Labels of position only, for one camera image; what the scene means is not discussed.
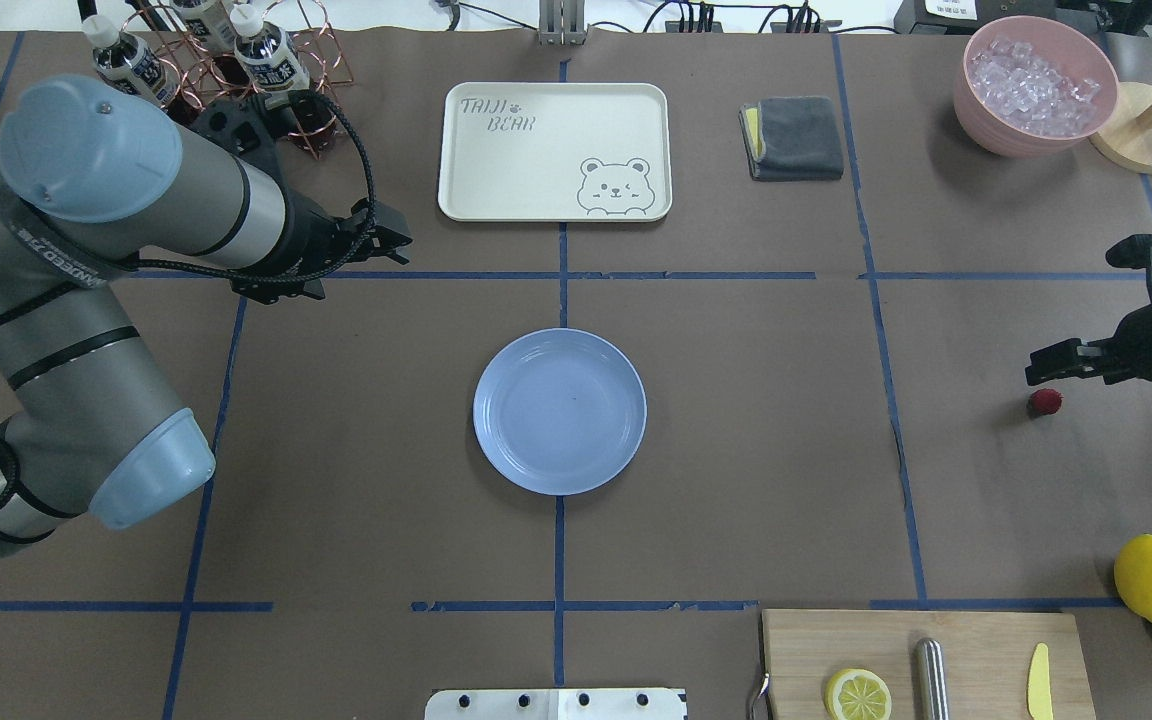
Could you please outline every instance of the white bottle cap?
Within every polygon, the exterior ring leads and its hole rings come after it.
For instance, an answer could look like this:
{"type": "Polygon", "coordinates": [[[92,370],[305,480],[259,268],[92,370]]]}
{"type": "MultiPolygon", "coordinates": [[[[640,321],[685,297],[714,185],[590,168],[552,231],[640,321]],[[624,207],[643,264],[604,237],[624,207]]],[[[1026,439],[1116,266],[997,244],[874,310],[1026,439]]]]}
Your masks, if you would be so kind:
{"type": "Polygon", "coordinates": [[[265,28],[260,10],[252,8],[251,5],[234,5],[234,9],[229,10],[229,22],[243,37],[256,37],[260,35],[262,28],[265,28]]]}
{"type": "Polygon", "coordinates": [[[83,35],[91,41],[92,47],[108,47],[118,41],[118,26],[105,15],[92,15],[83,20],[83,35]]]}

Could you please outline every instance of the wooden cutting board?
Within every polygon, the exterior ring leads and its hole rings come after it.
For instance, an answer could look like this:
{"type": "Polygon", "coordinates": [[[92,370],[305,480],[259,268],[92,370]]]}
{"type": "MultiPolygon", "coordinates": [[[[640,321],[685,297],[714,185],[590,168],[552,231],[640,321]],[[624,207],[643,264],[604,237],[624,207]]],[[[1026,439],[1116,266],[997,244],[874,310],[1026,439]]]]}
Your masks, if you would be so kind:
{"type": "Polygon", "coordinates": [[[764,611],[763,644],[776,720],[827,720],[824,685],[844,667],[865,667],[892,694],[892,720],[918,720],[914,643],[945,652],[950,717],[1029,720],[1029,659],[1051,650],[1056,720],[1096,720],[1074,615],[1060,612],[764,611]]]}

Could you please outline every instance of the blue plate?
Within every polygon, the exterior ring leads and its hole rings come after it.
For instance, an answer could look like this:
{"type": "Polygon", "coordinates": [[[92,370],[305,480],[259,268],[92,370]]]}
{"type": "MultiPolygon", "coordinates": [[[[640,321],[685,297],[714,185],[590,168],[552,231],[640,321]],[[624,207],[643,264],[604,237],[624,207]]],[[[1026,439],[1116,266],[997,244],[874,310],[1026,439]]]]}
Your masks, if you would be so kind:
{"type": "Polygon", "coordinates": [[[649,396],[617,348],[584,331],[538,331],[493,357],[473,394],[473,430],[521,487],[576,495],[616,477],[643,442],[649,396]]]}

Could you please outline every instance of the white bracket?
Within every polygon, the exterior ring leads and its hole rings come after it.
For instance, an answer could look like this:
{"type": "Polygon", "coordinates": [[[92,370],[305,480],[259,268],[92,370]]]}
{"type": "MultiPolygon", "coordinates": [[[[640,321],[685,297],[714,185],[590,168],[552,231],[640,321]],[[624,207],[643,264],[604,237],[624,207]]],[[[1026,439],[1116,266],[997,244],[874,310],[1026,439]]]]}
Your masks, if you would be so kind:
{"type": "Polygon", "coordinates": [[[670,688],[439,691],[425,720],[687,720],[687,692],[670,688]]]}
{"type": "Polygon", "coordinates": [[[540,0],[540,45],[585,45],[585,0],[540,0]]]}

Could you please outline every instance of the knife handle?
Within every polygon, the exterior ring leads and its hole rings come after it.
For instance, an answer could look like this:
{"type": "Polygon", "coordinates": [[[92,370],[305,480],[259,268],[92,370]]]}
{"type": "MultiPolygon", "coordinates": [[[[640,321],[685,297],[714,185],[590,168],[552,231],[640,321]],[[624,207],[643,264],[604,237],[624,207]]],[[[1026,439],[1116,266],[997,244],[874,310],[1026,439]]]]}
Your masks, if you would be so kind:
{"type": "Polygon", "coordinates": [[[914,644],[918,662],[918,688],[923,696],[923,720],[950,720],[950,696],[945,688],[945,653],[941,643],[923,638],[914,644]]]}

